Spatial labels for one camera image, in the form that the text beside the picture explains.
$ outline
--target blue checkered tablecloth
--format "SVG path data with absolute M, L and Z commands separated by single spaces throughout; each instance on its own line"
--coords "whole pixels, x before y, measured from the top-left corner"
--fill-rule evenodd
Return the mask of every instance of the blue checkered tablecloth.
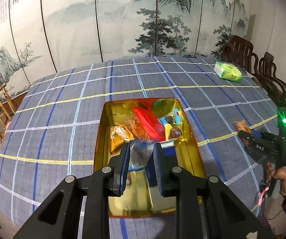
M 214 64 L 206 58 L 120 59 L 38 80 L 0 147 L 0 212 L 21 226 L 64 177 L 92 174 L 104 103 L 146 97 L 180 100 L 206 175 L 219 176 L 252 208 L 263 158 L 244 151 L 234 122 L 244 119 L 277 134 L 276 106 L 246 74 L 239 84 L 222 80 Z M 110 219 L 111 238 L 174 238 L 174 228 L 173 214 Z

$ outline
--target wooden chair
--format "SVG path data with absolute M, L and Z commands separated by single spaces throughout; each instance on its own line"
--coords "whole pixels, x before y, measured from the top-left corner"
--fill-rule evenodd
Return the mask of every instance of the wooden chair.
M 230 36 L 229 42 L 223 46 L 223 61 L 235 63 L 249 73 L 252 73 L 252 57 L 255 58 L 255 69 L 258 65 L 258 56 L 253 52 L 253 44 L 239 36 Z
M 1 91 L 3 92 L 3 95 L 4 95 L 5 99 L 6 99 L 6 101 L 8 102 L 9 107 L 10 107 L 12 112 L 10 112 L 10 113 L 7 112 L 7 110 L 5 109 L 5 107 L 2 104 L 1 99 L 0 99 L 0 122 L 3 125 L 3 127 L 4 127 L 3 130 L 0 132 L 0 144 L 1 144 L 1 142 L 3 140 L 3 136 L 5 134 L 5 128 L 6 128 L 7 122 L 12 120 L 12 117 L 10 116 L 10 114 L 15 113 L 16 110 L 17 110 L 16 105 L 12 102 L 10 96 L 8 95 L 7 91 L 5 90 L 5 87 L 6 87 L 6 84 L 4 83 L 0 87 L 0 92 Z
M 276 65 L 273 62 L 274 56 L 266 52 L 258 64 L 258 69 L 254 68 L 255 74 L 260 74 L 267 77 L 269 80 L 275 82 L 286 94 L 286 83 L 276 77 Z
M 266 52 L 260 59 L 258 67 L 254 67 L 253 76 L 258 79 L 277 106 L 286 106 L 286 83 L 276 77 L 277 68 L 273 60 L 273 55 Z

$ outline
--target wall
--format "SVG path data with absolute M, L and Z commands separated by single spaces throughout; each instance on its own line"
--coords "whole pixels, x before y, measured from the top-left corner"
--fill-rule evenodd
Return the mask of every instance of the wall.
M 250 0 L 0 0 L 0 85 L 121 57 L 218 58 L 245 36 Z
M 271 53 L 276 76 L 286 83 L 286 0 L 251 0 L 250 15 L 254 23 L 248 38 L 254 52 L 259 59 Z

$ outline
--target gold tin box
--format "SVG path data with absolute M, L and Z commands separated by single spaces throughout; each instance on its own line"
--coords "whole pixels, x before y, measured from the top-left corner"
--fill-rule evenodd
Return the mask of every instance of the gold tin box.
M 184 119 L 182 130 L 184 141 L 178 139 L 174 141 L 178 165 L 195 176 L 205 177 L 197 142 L 182 106 L 174 98 L 131 99 L 105 103 L 95 146 L 94 171 L 107 166 L 110 158 L 120 153 L 121 147 L 116 149 L 113 155 L 110 154 L 110 127 L 118 124 L 125 125 L 129 116 L 134 114 L 133 106 L 150 107 L 157 118 L 166 115 L 175 108 L 181 111 Z M 131 182 L 126 185 L 124 194 L 120 198 L 109 198 L 110 216 L 146 217 L 175 211 L 175 197 L 163 198 L 157 186 L 150 187 L 144 169 L 129 172 L 129 176 Z

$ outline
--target green tissue package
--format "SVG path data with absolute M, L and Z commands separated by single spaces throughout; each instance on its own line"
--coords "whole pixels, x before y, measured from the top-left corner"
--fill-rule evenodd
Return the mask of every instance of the green tissue package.
M 221 79 L 241 82 L 241 71 L 239 71 L 237 67 L 232 64 L 226 62 L 216 62 L 214 71 Z

